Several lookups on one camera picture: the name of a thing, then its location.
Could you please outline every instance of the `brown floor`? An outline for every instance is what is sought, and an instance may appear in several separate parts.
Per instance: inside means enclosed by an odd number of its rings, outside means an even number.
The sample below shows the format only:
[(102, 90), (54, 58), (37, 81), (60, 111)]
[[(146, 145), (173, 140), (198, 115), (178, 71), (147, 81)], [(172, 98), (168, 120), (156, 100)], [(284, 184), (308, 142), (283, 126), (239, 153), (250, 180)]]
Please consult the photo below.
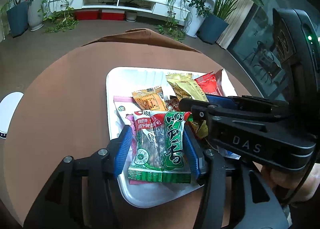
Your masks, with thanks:
[[(150, 28), (156, 31), (155, 25), (163, 23), (145, 18), (138, 18), (137, 22), (110, 21), (110, 20), (83, 20), (76, 29), (67, 32), (45, 34), (44, 27), (38, 31), (25, 32), (17, 38), (7, 37), (0, 43), (0, 101), (13, 91), (24, 92), (32, 81), (50, 64), (58, 60), (72, 49), (86, 44), (102, 36), (123, 33), (133, 28)], [(203, 43), (198, 38), (186, 37), (184, 44), (191, 46), (212, 60), (220, 64), (233, 74), (254, 96), (259, 96), (247, 74), (234, 60), (234, 58), (217, 44)], [(3, 177), (3, 144), (0, 139), (0, 177)], [(0, 181), (1, 189), (5, 188), (4, 181)], [(19, 228), (12, 220), (4, 223), (8, 217), (0, 201), (0, 227)]]

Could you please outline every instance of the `round table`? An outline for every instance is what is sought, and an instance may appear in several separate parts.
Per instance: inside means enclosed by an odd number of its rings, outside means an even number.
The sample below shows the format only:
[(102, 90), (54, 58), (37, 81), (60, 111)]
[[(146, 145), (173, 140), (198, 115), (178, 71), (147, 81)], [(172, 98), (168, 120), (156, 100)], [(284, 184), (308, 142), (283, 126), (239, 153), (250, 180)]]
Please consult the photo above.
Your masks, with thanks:
[[(4, 143), (4, 204), (20, 224), (63, 157), (87, 157), (108, 144), (105, 83), (110, 70), (119, 66), (203, 73), (221, 68), (204, 54), (149, 29), (103, 37), (50, 65), (26, 90)], [(239, 95), (249, 94), (231, 74), (229, 78)], [(139, 209), (129, 205), (115, 185), (113, 203), (124, 228), (186, 229), (193, 227), (201, 194), (199, 189)]]

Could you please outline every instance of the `beige curtain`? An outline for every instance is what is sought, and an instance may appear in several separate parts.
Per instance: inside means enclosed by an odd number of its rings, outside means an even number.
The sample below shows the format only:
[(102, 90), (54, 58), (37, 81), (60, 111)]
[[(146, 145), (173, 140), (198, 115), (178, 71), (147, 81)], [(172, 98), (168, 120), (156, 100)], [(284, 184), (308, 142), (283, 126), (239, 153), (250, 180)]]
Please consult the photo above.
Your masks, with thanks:
[(217, 43), (224, 49), (227, 49), (244, 19), (247, 17), (253, 2), (251, 0), (239, 0), (236, 4), (237, 9), (226, 19), (229, 24), (226, 30), (221, 34)]

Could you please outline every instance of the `gold snack package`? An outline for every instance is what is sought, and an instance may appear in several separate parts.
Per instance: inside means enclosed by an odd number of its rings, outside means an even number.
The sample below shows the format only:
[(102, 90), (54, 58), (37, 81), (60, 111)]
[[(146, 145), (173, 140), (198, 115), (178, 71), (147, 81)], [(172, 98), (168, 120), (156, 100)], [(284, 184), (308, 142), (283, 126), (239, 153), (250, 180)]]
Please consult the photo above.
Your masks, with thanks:
[(161, 86), (132, 92), (132, 96), (142, 110), (168, 111)]
[[(189, 98), (208, 102), (207, 96), (203, 90), (196, 81), (192, 79), (192, 74), (168, 74), (165, 78), (171, 85), (179, 101), (183, 98)], [(190, 124), (200, 139), (208, 135), (206, 121), (191, 122)]]
[(182, 98), (208, 101), (199, 85), (192, 79), (192, 74), (168, 74), (165, 78), (171, 85), (179, 101)]

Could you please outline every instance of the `green label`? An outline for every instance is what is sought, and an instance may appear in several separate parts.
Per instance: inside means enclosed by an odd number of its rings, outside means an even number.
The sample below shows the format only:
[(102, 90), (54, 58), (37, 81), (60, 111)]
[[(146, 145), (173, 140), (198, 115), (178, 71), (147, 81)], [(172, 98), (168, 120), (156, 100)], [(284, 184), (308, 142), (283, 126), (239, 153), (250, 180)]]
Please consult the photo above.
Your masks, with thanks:
[(165, 165), (167, 167), (183, 167), (182, 161), (182, 122), (184, 113), (168, 112), (164, 117), (165, 124)]

